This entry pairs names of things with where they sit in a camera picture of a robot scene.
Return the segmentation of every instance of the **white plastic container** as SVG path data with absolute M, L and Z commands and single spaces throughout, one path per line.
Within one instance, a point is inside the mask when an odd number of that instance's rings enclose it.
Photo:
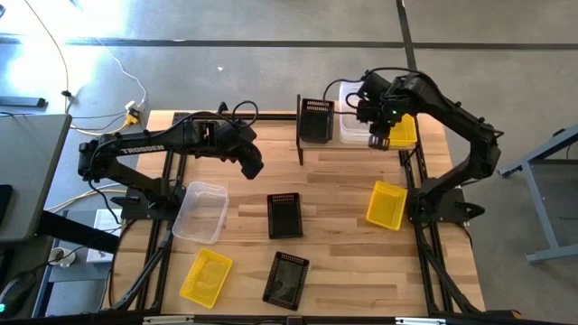
M 361 88 L 363 82 L 341 82 L 340 84 L 340 102 L 338 109 L 340 112 L 353 112 L 355 109 L 351 108 L 345 102 L 345 97 L 349 93 L 355 93 Z M 350 97 L 350 104 L 356 106 L 359 102 L 357 96 Z M 368 144 L 369 139 L 369 124 L 361 123 L 353 115 L 340 115 L 340 140 L 345 144 Z
M 227 208 L 225 188 L 194 181 L 187 188 L 172 234 L 202 244 L 214 244 L 219 238 Z

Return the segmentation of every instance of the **white cable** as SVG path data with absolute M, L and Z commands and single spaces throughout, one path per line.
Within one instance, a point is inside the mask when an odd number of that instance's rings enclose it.
M 64 55 L 62 54 L 61 47 L 58 46 L 58 43 L 56 42 L 56 40 L 54 40 L 54 37 L 52 36 L 51 32 L 48 30 L 48 28 L 46 27 L 46 25 L 44 24 L 42 19 L 40 19 L 40 16 L 34 11 L 34 8 L 28 3 L 28 0 L 24 0 L 24 1 L 28 5 L 28 7 L 30 8 L 30 11 L 32 11 L 33 14 L 36 16 L 36 19 L 38 19 L 38 22 L 42 25 L 42 27 L 44 28 L 44 31 L 46 31 L 48 36 L 51 37 L 52 42 L 56 46 L 56 50 L 58 50 L 58 53 L 61 55 L 62 65 L 64 65 L 64 74 L 66 76 L 66 89 L 64 89 L 64 90 L 69 91 L 69 67 L 66 65 L 66 60 L 64 60 Z M 65 96 L 64 97 L 64 111 L 66 112 L 67 110 L 68 110 L 68 98 Z
M 87 16 L 87 15 L 86 15 L 86 12 L 84 11 L 84 8 L 83 8 L 80 4 L 78 4 L 76 1 L 72 1 L 72 5 L 74 5 L 74 7 L 76 7 L 77 9 L 79 9 L 79 10 L 82 12 L 82 14 L 84 14 L 85 16 Z M 124 74 L 125 76 L 129 77 L 130 79 L 136 81 L 136 83 L 138 84 L 138 87 L 140 87 L 140 88 L 143 90 L 143 97 L 141 98 L 141 102 L 140 102 L 140 104 L 138 104 L 137 107 L 138 107 L 138 108 L 141 108 L 142 105 L 147 104 L 147 103 L 148 103 L 148 92 L 146 91 L 145 86 L 143 86 L 143 84 L 141 83 L 141 80 L 140 80 L 139 78 L 133 76 L 132 74 L 126 72 L 125 67 L 124 67 L 123 64 L 120 62 L 120 60 L 117 58 L 117 56 L 115 55 L 115 53 L 113 53 L 113 52 L 105 45 L 105 43 L 103 43 L 97 36 L 92 36 L 92 38 L 96 39 L 96 40 L 100 43 L 100 45 L 104 46 L 105 49 L 107 49 L 108 53 L 110 53 L 110 55 L 112 56 L 112 58 L 117 62 L 118 67 L 119 67 L 120 70 L 123 72 L 123 74 Z
M 113 53 L 106 45 L 105 43 L 103 43 L 97 36 L 93 36 L 93 38 L 97 39 L 97 41 L 105 47 L 105 49 L 107 49 L 108 53 L 110 53 L 110 55 L 112 56 L 112 58 L 118 63 L 118 67 L 120 68 L 120 70 L 130 79 L 136 81 L 136 83 L 138 84 L 138 87 L 140 87 L 143 90 L 143 97 L 141 98 L 141 102 L 140 104 L 137 105 L 138 108 L 141 108 L 141 106 L 145 103 L 148 102 L 148 93 L 146 92 L 145 87 L 143 86 L 143 84 L 141 83 L 141 80 L 135 76 L 133 76 L 132 74 L 126 72 L 125 67 L 123 66 L 123 64 L 120 62 L 120 60 L 117 58 L 117 56 L 115 55 L 115 53 Z
M 103 186 L 97 187 L 97 190 L 102 190 L 102 189 L 105 189 L 105 188 L 109 188 L 109 187 L 113 187 L 113 186 L 121 186 L 121 185 L 122 185 L 122 184 L 119 184 L 119 183 L 112 183 L 112 184 L 108 184 L 108 185 L 103 185 Z M 78 196 L 76 196 L 76 197 L 74 197 L 74 198 L 72 198 L 72 199 L 65 200 L 65 201 L 62 202 L 62 203 L 59 203 L 59 204 L 57 204 L 57 205 L 55 205 L 55 206 L 52 206 L 52 207 L 50 207 L 50 208 L 47 208 L 47 210 L 53 209 L 52 213 L 56 213 L 56 212 L 58 212 L 58 211 L 60 211 L 60 210 L 62 210 L 62 209 L 64 209 L 64 208 L 68 207 L 70 204 L 76 202 L 76 200 L 73 200 L 73 199 L 77 199 L 77 200 L 78 200 L 80 197 L 82 197 L 82 196 L 84 196 L 84 195 L 88 195 L 88 194 L 90 194 L 91 192 L 93 192 L 93 190 L 88 190 L 88 191 L 86 191 L 86 192 L 84 192 L 84 193 L 82 193 L 82 194 L 80 194 L 80 195 L 78 195 Z

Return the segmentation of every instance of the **yellow plug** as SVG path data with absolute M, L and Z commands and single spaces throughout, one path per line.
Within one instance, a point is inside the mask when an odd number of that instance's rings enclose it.
M 126 113 L 126 121 L 125 124 L 126 125 L 137 125 L 139 118 L 138 118 L 138 111 L 136 111 L 136 116 L 134 114 L 132 114 L 131 112 Z

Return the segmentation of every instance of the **cable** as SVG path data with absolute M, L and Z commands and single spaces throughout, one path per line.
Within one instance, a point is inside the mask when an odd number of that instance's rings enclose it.
M 103 193 L 126 193 L 126 190 L 102 190 L 101 192 L 103 192 Z M 68 207 L 70 204 L 76 202 L 77 200 L 84 199 L 84 198 L 93 196 L 95 194 L 97 194 L 97 193 L 95 191 L 91 190 L 91 191 L 87 192 L 86 194 L 82 194 L 82 195 L 79 195 L 79 196 L 74 197 L 72 199 L 66 200 L 59 205 L 48 208 L 47 210 L 54 209 L 54 211 L 51 211 L 51 212 L 56 213 L 56 212 L 58 212 L 64 208 Z
M 89 180 L 89 187 L 95 191 L 96 193 L 100 194 L 100 196 L 102 196 L 102 199 L 104 199 L 105 201 L 105 205 L 107 206 L 108 211 L 110 211 L 110 213 L 112 214 L 113 217 L 115 217 L 115 221 L 117 222 L 118 225 L 120 225 L 120 222 L 118 221 L 118 217 L 117 214 L 115 213 L 115 211 L 113 211 L 110 206 L 108 205 L 108 198 L 107 196 L 99 189 L 95 188 L 94 185 L 92 185 L 92 180 Z
M 459 228 L 463 229 L 463 231 L 468 236 L 468 239 L 470 240 L 470 247 L 473 247 L 473 241 L 471 240 L 470 231 L 468 231 L 468 229 L 466 229 L 466 227 L 461 222 L 456 222 L 455 224 L 458 225 Z
M 231 120 L 235 121 L 235 112 L 237 112 L 237 108 L 239 108 L 245 104 L 251 104 L 255 108 L 255 116 L 253 116 L 253 119 L 251 120 L 251 122 L 242 126 L 242 127 L 249 127 L 249 126 L 252 126 L 256 122 L 256 117 L 259 116 L 259 107 L 257 107 L 255 102 L 252 100 L 243 100 L 242 102 L 238 103 L 235 106 L 235 108 L 233 108 L 233 111 L 231 112 Z
M 120 233 L 120 236 L 118 237 L 118 242 L 117 242 L 117 251 L 112 255 L 112 261 L 110 263 L 110 270 L 108 271 L 109 276 L 108 276 L 108 307 L 112 307 L 112 283 L 113 283 L 113 277 L 115 276 L 115 261 L 117 260 L 117 254 L 118 254 L 118 249 L 120 248 L 120 242 L 123 240 L 123 236 L 125 235 L 125 233 L 128 231 L 128 229 L 130 229 L 133 224 L 136 222 L 136 220 L 130 220 L 126 223 L 125 229 Z
M 103 116 L 73 116 L 72 119 L 82 119 L 82 118 L 86 118 L 86 119 L 90 119 L 90 118 L 103 118 L 103 117 L 112 117 L 112 116 L 119 116 L 119 115 L 123 115 L 126 114 L 126 111 L 122 111 L 120 113 L 116 113 L 116 114 L 109 114 L 109 115 L 103 115 Z
M 358 107 L 353 106 L 353 105 L 350 103 L 350 97 L 353 96 L 353 95 L 357 95 L 357 93 L 349 93 L 349 94 L 347 94 L 347 96 L 345 97 L 345 104 L 347 104 L 349 107 L 351 107 L 351 108 L 353 108 L 353 109 L 358 109 Z
M 329 88 L 331 86 L 333 86 L 333 84 L 335 84 L 336 82 L 349 82 L 349 83 L 356 83 L 356 82 L 361 82 L 362 80 L 351 80 L 351 79 L 335 79 L 334 81 L 332 81 L 329 85 L 327 85 L 327 87 L 325 88 L 325 91 L 323 91 L 323 101 L 325 101 L 325 98 L 327 97 L 327 91 L 329 91 Z
M 5 114 L 4 116 L 0 116 L 0 117 L 14 117 L 14 116 L 29 116 L 29 115 L 35 115 L 35 114 L 8 113 L 8 112 L 0 112 L 0 114 Z
M 108 234 L 112 234 L 112 233 L 114 233 L 115 231 L 119 230 L 120 228 L 122 228 L 122 226 L 121 226 L 121 227 L 116 227 L 116 228 L 113 228 L 113 229 L 108 229 L 107 231 L 106 231 L 106 230 L 103 230 L 103 231 L 107 232 Z M 65 256 L 55 258 L 55 259 L 53 259 L 53 260 L 51 260 L 51 261 L 48 261 L 48 262 L 44 262 L 44 263 L 42 263 L 42 264 L 40 264 L 40 265 L 35 266 L 34 268 L 30 269 L 29 271 L 26 271 L 25 273 L 33 273 L 33 272 L 36 271 L 37 269 L 39 269 L 39 268 L 41 268 L 41 267 L 44 267 L 44 266 L 46 266 L 46 265 L 49 265 L 49 264 L 52 263 L 52 262 L 57 262 L 57 261 L 63 260 L 63 259 L 65 259 L 66 257 L 72 255 L 72 253 L 78 251 L 79 249 L 81 249 L 81 248 L 86 248 L 86 247 L 88 247 L 88 246 L 96 243 L 96 242 L 97 242 L 100 238 L 102 238 L 104 235 L 105 235 L 105 234 L 101 234 L 101 235 L 99 235 L 99 236 L 96 236 L 96 237 L 94 237 L 92 240 L 90 240 L 86 245 L 78 246 L 77 248 L 73 249 L 72 251 L 70 251 L 70 253 L 66 254 Z
M 109 187 L 113 187 L 113 186 L 120 186 L 120 185 L 122 185 L 122 184 L 120 184 L 120 183 L 112 183 L 112 184 L 107 184 L 107 185 L 99 186 L 99 187 L 97 187 L 97 189 L 102 190 L 102 189 L 105 189 L 105 188 L 109 188 Z M 86 191 L 86 192 L 80 194 L 79 196 L 77 196 L 77 197 L 75 197 L 75 198 L 72 198 L 72 199 L 70 199 L 70 200 L 74 200 L 74 199 L 77 200 L 77 198 L 80 198 L 80 197 L 82 197 L 83 195 L 87 195 L 87 194 L 89 194 L 89 193 L 91 193 L 91 192 L 94 192 L 94 191 L 93 191 L 93 190 Z M 56 208 L 59 207 L 60 205 L 65 204 L 66 202 L 68 202 L 68 201 L 70 201 L 70 200 L 66 200 L 66 201 L 64 201 L 64 202 L 62 202 L 62 203 L 59 203 L 59 204 L 53 206 L 53 207 L 49 207 L 49 208 L 47 208 L 47 210 L 56 209 Z
M 46 25 L 44 24 L 42 19 L 40 19 L 40 16 L 34 11 L 34 8 L 28 3 L 28 0 L 24 0 L 24 1 L 28 5 L 30 10 L 33 12 L 33 14 L 36 16 L 36 19 L 38 19 L 38 22 L 42 25 L 42 27 L 44 28 L 44 31 L 46 31 L 48 36 L 50 36 L 52 42 L 54 43 L 54 46 L 56 46 L 56 50 L 58 50 L 58 53 L 61 56 L 62 65 L 64 66 L 64 74 L 66 76 L 66 89 L 65 89 L 65 91 L 67 93 L 69 93 L 69 67 L 66 65 L 66 60 L 64 60 L 64 55 L 62 54 L 61 47 L 58 46 L 58 43 L 56 42 L 56 40 L 54 40 L 54 37 L 52 36 L 51 32 L 48 30 L 48 28 L 46 27 Z M 65 95 L 64 96 L 64 111 L 65 112 L 67 111 L 67 106 L 68 106 L 68 97 Z
M 106 126 L 103 126 L 100 128 L 71 127 L 71 129 L 82 130 L 82 131 L 101 131 L 101 130 L 104 130 L 104 129 L 108 128 L 109 126 L 113 125 L 116 121 L 118 121 L 122 117 L 124 117 L 124 116 L 119 116 L 119 117 L 115 118 L 114 120 L 112 120 L 110 123 L 108 123 Z
M 566 159 L 569 159 L 569 156 L 570 156 L 570 148 L 572 148 L 572 144 L 574 144 L 574 143 L 571 143 L 570 145 L 568 145 L 568 148 L 566 149 Z
M 82 8 L 81 5 L 79 5 L 76 1 L 72 2 L 72 5 L 74 5 L 77 9 L 79 9 L 82 14 L 86 15 L 86 12 L 84 11 L 84 8 Z M 94 38 L 95 40 L 97 40 L 100 45 L 102 45 L 105 49 L 107 49 L 108 53 L 110 54 L 110 56 L 112 56 L 112 58 L 117 62 L 118 67 L 120 68 L 121 72 L 129 77 L 130 79 L 136 81 L 136 83 L 138 84 L 138 87 L 141 88 L 141 90 L 143 90 L 143 97 L 141 98 L 141 102 L 140 104 L 138 104 L 136 107 L 137 108 L 141 108 L 143 105 L 145 105 L 145 107 L 143 109 L 147 109 L 148 106 L 148 92 L 146 91 L 145 86 L 143 86 L 143 83 L 141 83 L 141 80 L 135 76 L 133 76 L 132 74 L 126 72 L 125 67 L 123 66 L 122 62 L 117 58 L 117 56 L 115 55 L 115 53 L 113 53 L 106 45 L 105 43 L 103 43 L 97 36 L 92 36 L 92 38 Z
M 333 114 L 339 114 L 339 115 L 353 115 L 353 116 L 357 116 L 357 113 L 353 113 L 353 112 L 337 112 L 337 111 L 333 111 Z

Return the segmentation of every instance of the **gray desk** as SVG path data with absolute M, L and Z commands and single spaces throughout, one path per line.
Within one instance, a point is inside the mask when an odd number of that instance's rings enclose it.
M 0 243 L 21 242 L 36 234 L 115 252 L 116 236 L 43 210 L 71 119 L 0 117 L 0 184 L 13 187 L 0 224 Z
M 0 184 L 14 188 L 0 242 L 35 234 L 70 121 L 69 115 L 0 117 Z

